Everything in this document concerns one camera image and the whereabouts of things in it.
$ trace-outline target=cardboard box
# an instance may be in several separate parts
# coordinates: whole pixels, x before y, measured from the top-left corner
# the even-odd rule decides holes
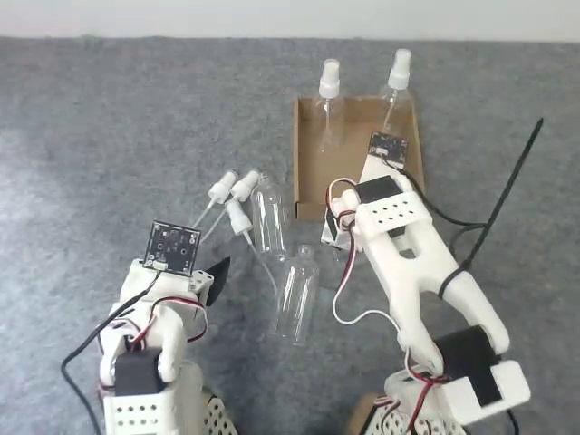
[[[299,98],[294,107],[294,197],[295,217],[299,220],[324,220],[324,194],[339,177],[359,179],[363,172],[373,131],[382,127],[383,101],[376,97],[347,98],[344,114],[344,144],[337,150],[318,149],[315,142],[312,99]],[[425,189],[421,143],[415,110],[405,169]],[[340,195],[342,186],[334,192]]]

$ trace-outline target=circuit board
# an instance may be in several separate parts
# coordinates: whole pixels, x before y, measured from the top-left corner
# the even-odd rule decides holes
[[[200,235],[193,228],[153,221],[143,265],[149,269],[191,276]]]

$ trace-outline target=plastic bottle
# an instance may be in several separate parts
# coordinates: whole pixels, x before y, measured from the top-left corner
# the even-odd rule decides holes
[[[389,73],[389,80],[379,95],[385,100],[382,132],[409,140],[411,133],[412,97],[409,94],[411,51],[399,49]]]
[[[313,102],[313,119],[321,152],[343,144],[344,98],[340,96],[340,85],[340,63],[336,59],[326,59],[318,95]]]
[[[250,200],[257,251],[285,256],[288,249],[285,237],[287,214],[282,190],[269,175],[261,173]]]
[[[318,289],[318,265],[314,251],[301,245],[298,253],[286,263],[286,280],[278,296],[278,304],[272,333],[285,338],[291,344],[306,343],[316,291]]]

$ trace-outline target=bottle cap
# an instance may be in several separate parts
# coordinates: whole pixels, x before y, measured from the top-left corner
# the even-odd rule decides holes
[[[339,76],[340,62],[336,59],[326,59],[323,66],[323,75],[320,78],[318,93],[321,97],[332,99],[338,97],[341,89]]]
[[[398,91],[407,89],[411,75],[411,50],[400,48],[395,53],[395,61],[389,74],[389,87]]]

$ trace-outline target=white wire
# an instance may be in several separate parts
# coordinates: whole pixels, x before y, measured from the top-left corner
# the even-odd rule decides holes
[[[272,275],[272,272],[270,271],[270,268],[268,267],[268,265],[266,264],[266,262],[262,259],[262,257],[260,256],[260,254],[257,252],[256,247],[252,243],[252,238],[247,233],[247,231],[244,231],[244,238],[246,239],[246,242],[252,248],[252,252],[254,253],[254,256],[256,257],[257,262],[266,271],[266,275],[268,275],[268,279],[270,280],[270,283],[272,284],[272,287],[274,288],[274,295],[278,296],[278,285],[276,284],[276,279],[274,278],[274,275]]]
[[[198,225],[201,223],[201,221],[203,220],[203,218],[208,214],[208,212],[211,210],[211,207],[213,206],[213,201],[210,201],[208,206],[206,207],[205,210],[203,210],[201,212],[201,214],[199,215],[198,219],[193,223],[193,225],[191,226],[192,228],[197,228]]]
[[[211,233],[213,233],[216,230],[216,228],[218,227],[219,221],[221,221],[221,219],[224,218],[224,216],[226,215],[226,213],[227,213],[227,209],[226,208],[224,208],[223,210],[221,210],[221,213],[217,217],[216,221],[212,224],[211,227],[209,227],[208,232],[206,234],[204,234],[204,236],[201,238],[201,241],[199,243],[205,242],[209,238],[209,236],[211,236]]]
[[[351,272],[353,271],[353,268],[354,268],[354,260],[356,259],[356,248],[353,246],[352,250],[353,250],[353,256],[352,256],[351,262],[348,265],[347,269],[345,270],[344,277],[341,280],[340,285],[338,286],[338,290],[336,291],[336,295],[334,295],[334,299],[333,299],[334,318],[336,319],[336,321],[339,324],[356,324],[356,323],[360,322],[367,315],[377,314],[377,315],[384,317],[389,322],[391,322],[392,325],[397,330],[397,333],[399,334],[401,332],[401,328],[399,327],[399,325],[395,322],[395,320],[390,315],[386,314],[384,311],[381,311],[381,310],[367,310],[364,313],[359,314],[357,317],[355,317],[352,320],[344,320],[343,318],[341,318],[340,315],[338,315],[338,313],[336,311],[336,304],[337,304],[338,298],[341,296],[341,293],[343,292],[344,288],[346,287],[346,283],[348,282],[349,278],[351,277]]]
[[[354,181],[353,179],[349,179],[348,177],[340,177],[339,179],[334,180],[332,183],[330,183],[328,185],[328,189],[326,190],[326,202],[328,204],[332,203],[333,200],[333,187],[336,183],[344,181],[346,183],[349,183],[351,185],[351,187],[356,186],[356,181]]]

